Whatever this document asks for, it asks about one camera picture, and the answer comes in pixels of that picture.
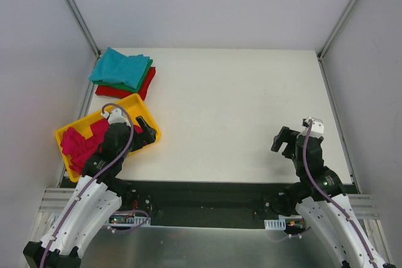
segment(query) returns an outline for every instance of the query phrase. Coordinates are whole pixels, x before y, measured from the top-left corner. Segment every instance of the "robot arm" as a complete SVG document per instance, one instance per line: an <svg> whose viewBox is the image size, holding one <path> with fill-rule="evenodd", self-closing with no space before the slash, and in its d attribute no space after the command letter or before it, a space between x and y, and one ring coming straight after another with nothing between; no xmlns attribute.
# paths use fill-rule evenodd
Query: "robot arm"
<svg viewBox="0 0 402 268"><path fill-rule="evenodd" d="M282 155L293 161L300 182L288 186L273 200L271 208L285 216L296 210L317 234L336 267L395 267L375 251L354 215L342 182L335 172L324 166L320 146L322 121L309 117L303 125L306 129L301 133L283 127L274 138L271 148L274 152L278 152L284 142L288 143Z"/></svg>
<svg viewBox="0 0 402 268"><path fill-rule="evenodd" d="M47 268L79 268L80 258L105 221L120 207L134 201L131 185L117 179L116 175L121 171L128 152L155 142L156 131L141 116L137 117L142 132L134 131L127 153L94 181L93 177L124 150L131 132L130 123L121 109L105 113L104 117L109 121L104 141L85 162L73 196L40 242L28 242L24 248L24 256L31 268L40 267L42 259L45 259L43 267Z"/></svg>

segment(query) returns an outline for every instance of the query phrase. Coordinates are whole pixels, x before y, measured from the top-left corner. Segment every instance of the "pink cloth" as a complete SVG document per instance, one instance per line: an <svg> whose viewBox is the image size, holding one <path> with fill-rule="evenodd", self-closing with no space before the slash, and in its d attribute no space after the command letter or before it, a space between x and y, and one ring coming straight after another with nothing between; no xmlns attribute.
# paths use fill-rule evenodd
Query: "pink cloth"
<svg viewBox="0 0 402 268"><path fill-rule="evenodd" d="M73 127L69 127L63 133L60 146L63 149L64 155L71 155L70 169L78 174L82 174L85 162L96 152L98 145L103 142L108 127L109 122L107 119L101 119L93 123L90 125L90 130L93 135L88 139L85 139L85 137L79 134ZM135 125L134 130L137 133L143 131L142 128Z"/></svg>

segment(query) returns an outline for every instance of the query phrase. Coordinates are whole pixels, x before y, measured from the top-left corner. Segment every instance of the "cable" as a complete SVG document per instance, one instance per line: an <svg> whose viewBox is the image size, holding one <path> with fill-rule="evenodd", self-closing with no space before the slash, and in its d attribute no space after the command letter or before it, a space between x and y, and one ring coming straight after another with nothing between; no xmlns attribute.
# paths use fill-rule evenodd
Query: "cable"
<svg viewBox="0 0 402 268"><path fill-rule="evenodd" d="M278 240L271 239L268 236L268 240L270 240L273 243L280 243L280 242L283 242L283 241L288 240L288 239L295 239L295 238L301 239L302 236L305 235L307 232L309 232L311 229L312 229L311 227L307 227L304 232L298 233L297 235L287 235L287 236L285 236L285 237L283 237L281 239L278 239Z"/></svg>
<svg viewBox="0 0 402 268"><path fill-rule="evenodd" d="M132 213L132 210L127 210L127 211L123 211L123 212L118 212L118 213ZM148 222L149 220L149 215L147 212L143 211L143 210L135 210L136 213L142 213L143 215L145 215L146 219L144 221L142 221L140 224L133 226L129 229L125 229L125 230L120 230L120 229L116 229L116 228L112 228L111 226L108 226L107 229L112 229L112 233L126 233L126 232L132 232L133 230L136 230L137 228L143 226L144 224L146 224L146 222Z"/></svg>
<svg viewBox="0 0 402 268"><path fill-rule="evenodd" d="M306 134L306 138L304 139L304 143L303 143L303 164L304 164L304 168L306 170L308 179L310 179L310 181L312 182L312 185L315 187L315 189L328 201L331 202L345 217L346 220L348 222L350 222L350 224L352 225L353 229L356 231L357 236L359 237L360 241L362 242L364 249L366 250L369 258L370 258L370 262L371 264L374 266L374 268L378 268L377 263L375 263L374 261L374 257L371 253L370 247L368 246L366 240L364 240L363 234L361 233L361 231L359 230L359 227L357 227L355 221L350 219L350 215L347 213L347 211L345 209L343 209L336 201L334 201L331 197L328 196L328 194L326 194L326 192L324 192L319 185L315 182L312 174L310 173L310 170L308 169L308 165L307 165L307 144L308 144L308 138L310 137L310 134L312 132L312 127L313 127L313 121L310 119L308 121L309 125L308 125L308 129L307 129L307 134Z"/></svg>
<svg viewBox="0 0 402 268"><path fill-rule="evenodd" d="M128 112L121 107L120 105L117 104L113 104L113 103L107 103L105 105L103 105L102 107L102 113L105 113L105 108L107 106L114 106L116 108L119 108L120 110L122 110L122 112L124 113L124 115L127 117L129 123L130 123L130 137L128 139L128 142L126 144L126 146L124 147L124 149L121 151L121 153L119 155L116 156L116 158L114 158L109 164L107 164L103 169L101 169L85 186L84 188L82 188L81 192L78 193L77 195L77 199L79 199L87 190L87 188L102 174L104 173L107 169L109 169L111 166L113 166L113 164L115 164L122 156L125 155L125 153L128 151L131 141L133 140L133 136L134 136L134 124L133 121L131 120L130 115L128 114ZM71 211L73 210L75 204L77 204L77 200L74 200L71 205L69 206L69 208L67 209L67 211L65 212L64 216L62 217L62 219L60 220L60 223L57 225L55 231L52 234L52 237L55 238L59 232L59 230L63 227L64 222L66 221L68 215L71 213ZM39 268L44 268L45 266L45 259L46 256L48 255L48 252L50 250L50 246L52 245L53 240L49 240L48 245L45 248L45 251L43 252L42 258L40 260L40 265Z"/></svg>

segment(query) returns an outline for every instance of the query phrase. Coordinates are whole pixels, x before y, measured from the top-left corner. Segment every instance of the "teal cloth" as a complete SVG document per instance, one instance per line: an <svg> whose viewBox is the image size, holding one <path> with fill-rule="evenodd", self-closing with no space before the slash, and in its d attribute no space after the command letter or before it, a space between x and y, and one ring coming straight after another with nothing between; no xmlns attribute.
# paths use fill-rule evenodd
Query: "teal cloth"
<svg viewBox="0 0 402 268"><path fill-rule="evenodd" d="M125 56L109 47L100 58L89 80L137 87L146 71L149 59L150 57L144 55Z"/></svg>

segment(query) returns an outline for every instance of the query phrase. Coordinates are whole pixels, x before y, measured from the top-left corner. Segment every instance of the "green cloth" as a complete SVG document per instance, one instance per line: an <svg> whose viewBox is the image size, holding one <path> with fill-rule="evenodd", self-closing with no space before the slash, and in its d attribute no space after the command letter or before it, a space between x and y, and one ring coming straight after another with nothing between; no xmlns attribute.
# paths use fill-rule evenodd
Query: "green cloth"
<svg viewBox="0 0 402 268"><path fill-rule="evenodd" d="M100 86L110 86L110 87L117 88L117 89L127 90L127 91L131 91L132 93L136 94L139 91L139 89L141 88L141 86L143 85L143 82L145 80L146 74L148 73L148 70L151 67L152 62L153 62L153 60L148 61L148 64L146 65L146 68L145 68L145 71L143 73L143 76L139 80L137 87L130 87L130 86L127 86L124 83L110 84L110 83L103 82L103 81L92 81L92 83L100 85Z"/></svg>

